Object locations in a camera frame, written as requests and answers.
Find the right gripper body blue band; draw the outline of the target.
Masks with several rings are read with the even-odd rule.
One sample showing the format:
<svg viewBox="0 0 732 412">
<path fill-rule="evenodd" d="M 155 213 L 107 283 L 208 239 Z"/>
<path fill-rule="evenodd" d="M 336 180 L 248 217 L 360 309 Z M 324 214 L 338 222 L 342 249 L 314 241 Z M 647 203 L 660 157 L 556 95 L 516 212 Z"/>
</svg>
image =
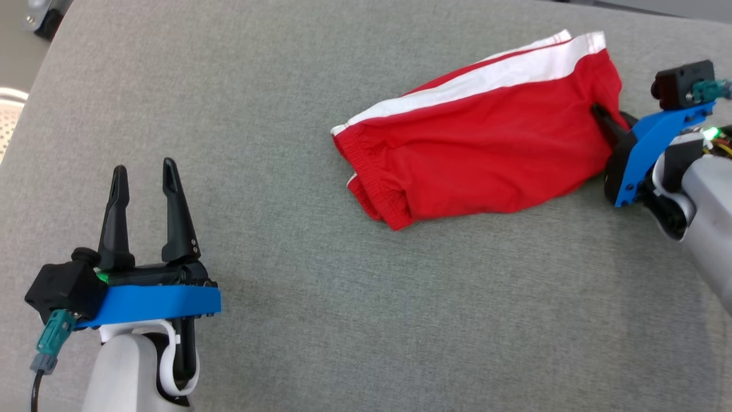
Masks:
<svg viewBox="0 0 732 412">
<path fill-rule="evenodd" d="M 689 109 L 661 110 L 638 120 L 612 148 L 606 164 L 604 195 L 615 208 L 635 203 L 638 189 L 666 148 L 687 128 L 703 123 L 716 102 Z"/>
</svg>

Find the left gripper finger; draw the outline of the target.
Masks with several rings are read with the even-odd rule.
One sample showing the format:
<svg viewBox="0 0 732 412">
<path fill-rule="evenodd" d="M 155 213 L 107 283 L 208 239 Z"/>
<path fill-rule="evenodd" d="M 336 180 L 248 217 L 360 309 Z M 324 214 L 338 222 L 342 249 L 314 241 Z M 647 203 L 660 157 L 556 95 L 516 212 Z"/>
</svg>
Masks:
<svg viewBox="0 0 732 412">
<path fill-rule="evenodd" d="M 162 191 L 166 197 L 167 242 L 161 250 L 165 263 L 198 260 L 201 256 L 185 191 L 176 162 L 163 159 Z"/>
<path fill-rule="evenodd" d="M 113 170 L 112 185 L 105 208 L 98 253 L 100 271 L 118 271 L 133 268 L 135 256 L 130 252 L 126 207 L 130 201 L 128 173 L 124 166 Z"/>
</svg>

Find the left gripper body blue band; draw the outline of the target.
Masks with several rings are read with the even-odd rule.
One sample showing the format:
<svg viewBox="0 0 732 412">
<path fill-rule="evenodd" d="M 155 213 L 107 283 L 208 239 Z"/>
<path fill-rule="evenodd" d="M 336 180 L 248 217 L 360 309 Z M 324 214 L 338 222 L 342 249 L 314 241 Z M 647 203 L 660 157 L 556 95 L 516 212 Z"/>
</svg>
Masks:
<svg viewBox="0 0 732 412">
<path fill-rule="evenodd" d="M 108 292 L 94 320 L 79 321 L 77 328 L 144 320 L 199 318 L 222 310 L 217 282 L 199 261 L 149 264 L 117 273 L 97 274 Z"/>
</svg>

